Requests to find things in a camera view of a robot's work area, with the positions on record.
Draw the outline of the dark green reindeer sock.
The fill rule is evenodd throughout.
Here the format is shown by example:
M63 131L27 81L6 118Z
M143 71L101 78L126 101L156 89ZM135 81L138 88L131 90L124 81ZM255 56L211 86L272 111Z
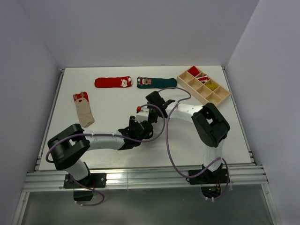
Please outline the dark green reindeer sock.
M137 88L139 89L165 89L176 87L177 81L175 78L150 78L138 77Z

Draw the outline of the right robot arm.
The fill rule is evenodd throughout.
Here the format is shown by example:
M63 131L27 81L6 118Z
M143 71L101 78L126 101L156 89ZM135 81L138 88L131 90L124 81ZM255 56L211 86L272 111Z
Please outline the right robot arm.
M225 139L230 131L230 125L213 103L205 105L187 105L181 103L190 98L191 95L178 101L170 99L167 102L160 96L159 91L154 91L146 96L148 104L157 106L164 114L165 142L171 164L180 176L189 180L203 175L205 181L212 183L219 177L223 166L225 166L227 178L229 178L229 166L222 157L222 151ZM170 119L192 122L200 140L205 145L205 158L202 170L194 175L185 175L175 165L169 145Z

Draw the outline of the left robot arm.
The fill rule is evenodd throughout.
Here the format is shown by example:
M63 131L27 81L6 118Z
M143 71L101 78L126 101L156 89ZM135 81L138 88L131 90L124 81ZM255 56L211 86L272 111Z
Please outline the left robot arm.
M86 132L80 124L73 124L51 138L47 145L55 168L67 171L76 184L86 187L91 183L91 174L86 163L81 160L85 152L101 149L128 150L152 137L152 124L146 120L136 122L134 116L131 116L126 128L102 135Z

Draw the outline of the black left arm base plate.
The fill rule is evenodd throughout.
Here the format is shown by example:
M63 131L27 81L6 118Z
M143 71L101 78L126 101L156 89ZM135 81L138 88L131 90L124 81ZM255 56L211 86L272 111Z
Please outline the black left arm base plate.
M77 182L89 188L104 188L106 186L106 173L91 173L87 177L78 180ZM63 188L74 189L81 188L81 186L74 182L70 174L67 174L65 176Z

